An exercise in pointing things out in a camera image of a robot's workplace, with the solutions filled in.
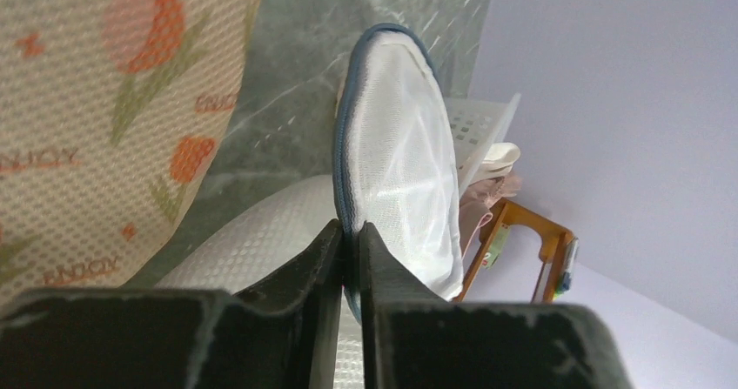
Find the wooden rack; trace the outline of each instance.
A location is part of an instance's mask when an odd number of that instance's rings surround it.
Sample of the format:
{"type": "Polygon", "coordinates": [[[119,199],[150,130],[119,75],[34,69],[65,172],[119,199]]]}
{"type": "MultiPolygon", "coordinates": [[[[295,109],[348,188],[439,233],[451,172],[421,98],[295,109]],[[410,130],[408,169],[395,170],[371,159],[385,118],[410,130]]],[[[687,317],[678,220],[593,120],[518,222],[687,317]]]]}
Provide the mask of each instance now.
{"type": "Polygon", "coordinates": [[[531,298],[534,303],[548,303],[554,300],[556,289],[559,286],[559,280],[563,273],[564,264],[567,261],[567,249],[573,243],[575,236],[567,228],[556,224],[542,217],[541,215],[529,211],[528,209],[511,202],[508,199],[501,199],[492,207],[493,221],[482,228],[480,232],[480,241],[482,246],[474,255],[474,260],[469,270],[464,276],[464,287],[456,297],[455,301],[462,301],[472,286],[474,277],[482,266],[485,253],[494,241],[494,236],[505,225],[524,225],[540,235],[540,250],[538,256],[543,266],[540,269],[538,282],[531,298]]]}

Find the beige fabric with tulip print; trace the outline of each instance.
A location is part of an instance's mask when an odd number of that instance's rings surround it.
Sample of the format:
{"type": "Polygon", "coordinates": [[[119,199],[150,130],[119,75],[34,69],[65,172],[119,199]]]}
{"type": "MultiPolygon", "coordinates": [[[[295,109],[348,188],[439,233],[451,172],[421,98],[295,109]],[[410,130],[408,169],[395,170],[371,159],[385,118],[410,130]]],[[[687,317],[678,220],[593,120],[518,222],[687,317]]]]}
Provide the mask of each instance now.
{"type": "Polygon", "coordinates": [[[121,285],[235,107],[259,0],[0,0],[0,303],[121,285]]]}

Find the white textured plastic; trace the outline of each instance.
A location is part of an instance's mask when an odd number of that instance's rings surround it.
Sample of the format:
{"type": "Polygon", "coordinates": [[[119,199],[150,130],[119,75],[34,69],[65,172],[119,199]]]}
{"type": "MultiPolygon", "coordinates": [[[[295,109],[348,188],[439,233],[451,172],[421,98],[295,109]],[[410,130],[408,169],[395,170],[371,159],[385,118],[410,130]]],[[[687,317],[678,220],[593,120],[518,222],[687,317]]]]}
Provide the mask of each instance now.
{"type": "MultiPolygon", "coordinates": [[[[335,218],[331,176],[308,178],[234,218],[158,287],[238,292],[298,255],[335,218]]],[[[343,299],[334,389],[364,387],[363,355],[361,327],[343,299]]]]}
{"type": "Polygon", "coordinates": [[[446,99],[460,191],[465,191],[472,183],[492,144],[505,138],[519,104],[519,93],[513,96],[509,104],[446,99]]]}
{"type": "Polygon", "coordinates": [[[439,86],[404,34],[376,35],[364,63],[346,128],[352,229],[374,223],[408,271],[451,299],[463,280],[459,187],[439,86]]]}

